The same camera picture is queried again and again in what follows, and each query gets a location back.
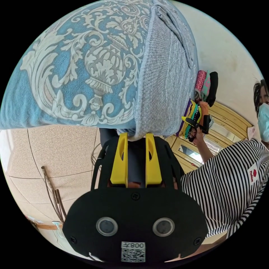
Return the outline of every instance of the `yellow clip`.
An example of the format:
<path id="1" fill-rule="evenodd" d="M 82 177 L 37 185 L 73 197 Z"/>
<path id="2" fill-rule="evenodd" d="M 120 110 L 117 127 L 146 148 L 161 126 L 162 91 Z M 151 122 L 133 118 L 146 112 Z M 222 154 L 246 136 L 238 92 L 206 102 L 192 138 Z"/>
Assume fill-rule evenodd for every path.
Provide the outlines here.
<path id="1" fill-rule="evenodd" d="M 146 187 L 161 184 L 162 176 L 153 134 L 146 134 Z"/>
<path id="2" fill-rule="evenodd" d="M 120 134 L 110 181 L 128 187 L 128 135 Z"/>
<path id="3" fill-rule="evenodd" d="M 186 119 L 187 119 L 187 117 L 181 117 L 181 119 L 184 121 L 184 122 L 186 122 Z"/>

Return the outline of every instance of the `blue patterned pillow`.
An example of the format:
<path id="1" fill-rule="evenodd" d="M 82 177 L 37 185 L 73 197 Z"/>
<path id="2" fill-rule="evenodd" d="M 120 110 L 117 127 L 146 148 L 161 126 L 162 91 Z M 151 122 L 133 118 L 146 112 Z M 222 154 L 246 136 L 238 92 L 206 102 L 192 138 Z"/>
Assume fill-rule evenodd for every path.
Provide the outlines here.
<path id="1" fill-rule="evenodd" d="M 151 0 L 104 0 L 58 20 L 7 85 L 0 129 L 47 124 L 134 129 Z"/>

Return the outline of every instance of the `black and white striped shirt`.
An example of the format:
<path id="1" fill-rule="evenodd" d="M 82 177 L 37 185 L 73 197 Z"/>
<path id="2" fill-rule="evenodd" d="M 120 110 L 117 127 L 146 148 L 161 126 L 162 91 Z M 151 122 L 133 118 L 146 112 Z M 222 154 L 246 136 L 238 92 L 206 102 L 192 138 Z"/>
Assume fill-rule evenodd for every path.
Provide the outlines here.
<path id="1" fill-rule="evenodd" d="M 253 211 L 269 178 L 269 150 L 256 139 L 239 141 L 181 178 L 184 193 L 201 206 L 207 237 L 236 232 Z"/>

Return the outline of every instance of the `blue face mask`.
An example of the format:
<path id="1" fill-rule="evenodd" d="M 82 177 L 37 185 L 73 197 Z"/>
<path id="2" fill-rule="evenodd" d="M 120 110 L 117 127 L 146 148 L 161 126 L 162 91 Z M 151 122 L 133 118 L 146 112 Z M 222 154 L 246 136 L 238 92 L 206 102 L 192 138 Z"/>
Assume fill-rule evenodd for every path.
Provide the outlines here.
<path id="1" fill-rule="evenodd" d="M 259 108 L 258 126 L 261 140 L 269 142 L 269 105 L 263 103 Z"/>

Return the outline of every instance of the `stacked cloth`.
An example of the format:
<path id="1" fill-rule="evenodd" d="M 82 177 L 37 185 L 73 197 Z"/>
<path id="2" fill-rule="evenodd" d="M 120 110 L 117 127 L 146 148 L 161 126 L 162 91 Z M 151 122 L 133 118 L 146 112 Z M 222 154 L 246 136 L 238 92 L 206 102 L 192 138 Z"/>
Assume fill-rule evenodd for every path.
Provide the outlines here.
<path id="1" fill-rule="evenodd" d="M 208 115 L 208 103 L 201 101 L 198 104 L 196 104 L 193 100 L 190 99 L 186 107 L 184 116 L 194 120 L 200 125 L 203 125 L 203 118 L 205 115 Z M 212 127 L 213 123 L 214 121 L 212 119 L 212 116 L 210 115 L 209 129 Z M 188 123 L 182 121 L 180 129 L 176 133 L 176 136 L 181 139 L 188 139 L 189 141 L 191 141 L 192 139 L 190 134 L 191 130 L 192 130 L 191 126 Z"/>
<path id="2" fill-rule="evenodd" d="M 194 88 L 195 102 L 204 101 L 212 107 L 216 100 L 218 83 L 219 78 L 217 72 L 210 73 L 208 70 L 207 72 L 199 70 Z"/>
<path id="3" fill-rule="evenodd" d="M 130 140 L 168 137 L 194 98 L 198 70 L 192 31 L 170 2 L 94 2 L 24 53 L 4 93 L 0 129 L 65 124 L 117 129 Z"/>

